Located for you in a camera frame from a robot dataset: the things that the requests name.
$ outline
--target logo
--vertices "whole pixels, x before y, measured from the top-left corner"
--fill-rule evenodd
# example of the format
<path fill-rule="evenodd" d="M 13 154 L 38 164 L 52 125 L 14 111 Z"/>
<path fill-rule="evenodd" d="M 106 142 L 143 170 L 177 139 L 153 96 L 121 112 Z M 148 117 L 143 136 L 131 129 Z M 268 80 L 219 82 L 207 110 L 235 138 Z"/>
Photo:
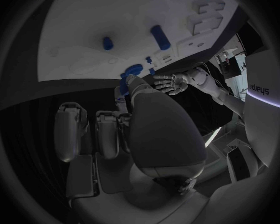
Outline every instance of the logo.
<path fill-rule="evenodd" d="M 265 88 L 262 88 L 260 86 L 256 86 L 256 85 L 249 85 L 250 89 L 251 90 L 254 90 L 256 92 L 261 92 L 263 95 L 268 95 L 269 94 L 269 89 L 265 89 Z"/>

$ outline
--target blue object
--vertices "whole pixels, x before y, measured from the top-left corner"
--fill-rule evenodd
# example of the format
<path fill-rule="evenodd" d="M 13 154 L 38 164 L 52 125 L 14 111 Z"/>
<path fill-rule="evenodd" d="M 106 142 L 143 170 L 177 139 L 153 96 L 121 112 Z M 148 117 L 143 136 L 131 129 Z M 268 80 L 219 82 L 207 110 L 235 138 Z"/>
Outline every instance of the blue object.
<path fill-rule="evenodd" d="M 152 75 L 154 75 L 154 74 L 155 74 L 154 68 L 150 68 L 150 69 L 149 69 L 149 72 L 150 72 Z"/>
<path fill-rule="evenodd" d="M 122 94 L 122 96 L 127 96 L 129 94 L 129 89 L 126 83 L 126 79 L 127 77 L 123 77 L 120 80 L 120 93 Z"/>
<path fill-rule="evenodd" d="M 111 50 L 113 48 L 112 40 L 109 37 L 104 37 L 103 46 L 105 50 L 107 51 Z"/>
<path fill-rule="evenodd" d="M 147 63 L 149 63 L 149 64 L 152 63 L 152 60 L 151 60 L 150 56 L 147 56 L 145 59 L 146 59 Z"/>
<path fill-rule="evenodd" d="M 126 76 L 128 76 L 129 74 L 133 74 L 134 76 L 137 76 L 141 73 L 141 71 L 143 70 L 143 66 L 141 64 L 137 64 L 137 65 L 133 65 L 130 66 L 126 69 Z"/>
<path fill-rule="evenodd" d="M 150 32 L 154 36 L 155 40 L 157 41 L 157 44 L 159 45 L 160 49 L 167 50 L 170 47 L 170 42 L 167 39 L 165 33 L 163 32 L 160 25 L 154 26 Z"/>

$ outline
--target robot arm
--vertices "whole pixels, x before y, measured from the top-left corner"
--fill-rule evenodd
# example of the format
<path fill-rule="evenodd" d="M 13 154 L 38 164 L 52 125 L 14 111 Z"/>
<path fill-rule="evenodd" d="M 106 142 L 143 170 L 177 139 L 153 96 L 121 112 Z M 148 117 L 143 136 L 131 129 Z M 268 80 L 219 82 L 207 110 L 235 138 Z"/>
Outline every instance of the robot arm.
<path fill-rule="evenodd" d="M 184 73 L 177 73 L 170 76 L 154 76 L 156 89 L 162 92 L 169 92 L 169 95 L 177 95 L 192 85 L 204 93 L 210 94 L 215 102 L 225 105 L 233 112 L 244 118 L 244 102 L 234 96 L 224 88 L 216 85 L 214 78 L 204 71 L 201 67 L 196 67 Z"/>

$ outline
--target wire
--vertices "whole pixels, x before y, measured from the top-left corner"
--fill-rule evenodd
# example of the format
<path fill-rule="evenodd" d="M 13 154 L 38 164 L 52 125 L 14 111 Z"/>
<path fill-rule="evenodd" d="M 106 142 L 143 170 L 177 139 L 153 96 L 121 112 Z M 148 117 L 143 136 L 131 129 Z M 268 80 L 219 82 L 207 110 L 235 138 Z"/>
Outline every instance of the wire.
<path fill-rule="evenodd" d="M 233 93 L 231 93 L 230 91 L 228 91 L 228 90 L 221 84 L 220 81 L 216 80 L 216 79 L 212 76 L 212 74 L 211 74 L 209 68 L 207 67 L 207 65 L 206 65 L 204 62 L 201 62 L 201 61 L 200 61 L 200 62 L 197 62 L 197 63 L 194 65 L 194 68 L 197 67 L 196 65 L 197 65 L 197 64 L 200 64 L 200 63 L 203 64 L 203 65 L 206 67 L 206 69 L 208 70 L 209 75 L 210 75 L 210 76 L 215 80 L 215 82 L 217 82 L 224 90 L 226 90 L 228 93 L 234 95 L 234 96 L 237 97 L 237 98 L 245 99 L 245 98 L 243 98 L 243 97 L 236 96 L 235 94 L 233 94 Z"/>

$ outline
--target purple light strip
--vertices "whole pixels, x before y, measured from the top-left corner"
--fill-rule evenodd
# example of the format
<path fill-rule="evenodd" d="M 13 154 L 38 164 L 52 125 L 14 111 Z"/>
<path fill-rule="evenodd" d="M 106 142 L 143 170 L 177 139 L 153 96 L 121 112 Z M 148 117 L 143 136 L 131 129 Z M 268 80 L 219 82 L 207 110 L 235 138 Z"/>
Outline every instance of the purple light strip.
<path fill-rule="evenodd" d="M 276 107 L 279 107 L 279 108 L 280 108 L 280 105 L 278 105 L 278 104 L 272 103 L 272 102 L 270 102 L 270 101 L 263 100 L 262 98 L 259 98 L 259 97 L 255 96 L 255 95 L 252 95 L 252 94 L 249 93 L 248 91 L 247 91 L 246 93 L 247 93 L 249 96 L 252 96 L 253 98 L 255 98 L 255 99 L 259 100 L 259 101 L 262 101 L 262 102 L 265 102 L 265 103 L 267 103 L 267 104 L 269 104 L 269 105 L 276 106 Z"/>

